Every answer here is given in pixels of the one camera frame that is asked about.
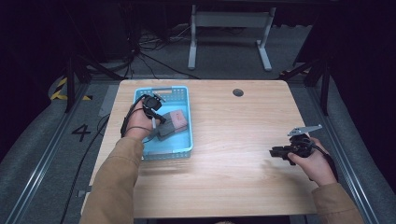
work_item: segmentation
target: hand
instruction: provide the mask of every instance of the hand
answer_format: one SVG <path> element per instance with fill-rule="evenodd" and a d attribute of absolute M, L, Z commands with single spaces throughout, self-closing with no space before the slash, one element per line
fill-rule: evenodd
<path fill-rule="evenodd" d="M 327 152 L 317 138 L 311 137 L 310 139 L 318 147 Z M 318 150 L 315 149 L 314 153 L 312 153 L 307 158 L 299 157 L 294 153 L 289 153 L 288 157 L 296 164 L 301 166 L 308 177 L 315 181 L 318 186 L 337 183 L 337 180 L 332 173 L 332 168 L 330 168 L 329 163 L 327 163 L 326 159 L 323 157 L 323 154 Z"/>
<path fill-rule="evenodd" d="M 134 137 L 141 141 L 145 137 L 149 136 L 152 131 L 152 121 L 145 115 L 142 101 L 143 100 L 139 101 L 134 107 L 134 111 L 129 118 L 125 133 L 125 137 Z"/>

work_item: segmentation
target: gray carpet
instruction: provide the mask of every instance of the gray carpet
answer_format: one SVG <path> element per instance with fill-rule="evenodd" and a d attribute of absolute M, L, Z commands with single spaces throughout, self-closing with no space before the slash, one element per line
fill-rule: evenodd
<path fill-rule="evenodd" d="M 306 38 L 310 27 L 272 28 L 266 49 L 273 66 L 272 72 L 265 72 L 255 47 L 261 31 L 246 29 L 240 34 L 231 34 L 220 29 L 201 30 L 198 35 L 196 69 L 187 68 L 190 48 L 189 36 L 169 44 L 162 49 L 143 51 L 148 56 L 171 66 L 170 69 L 148 57 L 139 56 L 132 63 L 129 78 L 189 78 L 190 74 L 201 79 L 274 79 L 280 71 L 292 68 L 292 63 Z M 115 66 L 117 62 L 105 66 Z M 123 76 L 126 69 L 118 71 Z M 376 169 L 359 133 L 357 132 L 347 109 L 343 104 L 333 82 L 329 93 L 329 114 L 323 118 L 315 109 L 318 103 L 317 93 L 320 85 L 308 89 L 303 85 L 304 75 L 294 77 L 289 82 L 290 89 L 307 126 L 318 125 L 325 119 L 329 121 L 336 136 L 346 151 L 349 162 L 366 192 L 367 200 L 373 207 L 377 223 L 396 223 L 396 199 L 383 176 Z M 92 95 L 90 101 L 80 101 L 74 115 L 70 118 L 60 138 L 57 152 L 51 161 L 39 188 L 27 202 L 29 205 L 21 216 L 20 223 L 59 223 L 78 171 L 78 164 L 86 148 L 97 133 L 98 127 L 106 119 L 114 101 L 118 81 L 112 81 L 102 75 L 95 75 L 86 95 Z M 53 93 L 55 82 L 49 90 Z M 5 223 L 14 205 L 17 203 L 35 166 L 49 145 L 54 133 L 64 117 L 65 101 L 54 100 L 52 104 L 34 120 L 0 164 L 0 223 Z M 80 142 L 80 134 L 72 132 L 82 125 L 87 133 Z M 332 152 L 337 145 L 329 137 L 326 129 L 311 133 L 319 138 Z M 64 223 L 78 223 L 83 197 L 76 197 L 78 190 L 85 190 L 91 178 L 92 169 L 101 145 L 102 135 L 92 143 L 82 163 L 73 195 L 68 204 Z M 337 165 L 340 182 L 353 197 L 345 174 Z M 318 223 L 315 215 L 307 216 L 308 223 Z M 290 223 L 304 223 L 304 217 L 290 217 Z"/>

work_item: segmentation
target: person's right hand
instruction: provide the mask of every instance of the person's right hand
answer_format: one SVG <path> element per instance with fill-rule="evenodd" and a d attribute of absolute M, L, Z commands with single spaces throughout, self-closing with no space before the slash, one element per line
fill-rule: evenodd
<path fill-rule="evenodd" d="M 327 152 L 317 138 L 311 137 L 310 139 L 311 141 L 314 141 L 318 147 Z M 323 154 L 318 150 L 315 149 L 314 153 L 312 153 L 307 158 L 299 157 L 294 153 L 289 153 L 288 157 L 296 164 L 301 166 L 308 177 L 315 181 L 318 186 L 337 183 L 337 180 L 332 173 L 332 168 L 330 168 L 329 163 L 327 163 L 326 159 L 323 157 Z"/>

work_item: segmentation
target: wooden table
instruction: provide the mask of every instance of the wooden table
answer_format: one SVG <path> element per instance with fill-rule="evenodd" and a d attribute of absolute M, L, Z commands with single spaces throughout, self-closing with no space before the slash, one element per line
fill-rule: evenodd
<path fill-rule="evenodd" d="M 120 84 L 96 172 L 120 139 L 120 126 L 142 87 L 187 86 L 193 149 L 188 159 L 142 161 L 134 217 L 241 217 L 316 213 L 299 166 L 272 158 L 304 122 L 286 82 L 277 80 L 126 80 Z M 244 92 L 233 95 L 234 89 Z"/>

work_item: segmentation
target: person's left hand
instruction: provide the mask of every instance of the person's left hand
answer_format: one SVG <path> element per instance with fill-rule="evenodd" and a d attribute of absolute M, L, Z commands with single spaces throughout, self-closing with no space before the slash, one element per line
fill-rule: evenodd
<path fill-rule="evenodd" d="M 143 100 L 139 101 L 134 107 L 134 111 L 126 127 L 125 137 L 134 137 L 143 140 L 152 131 L 152 121 L 145 115 L 142 102 Z"/>

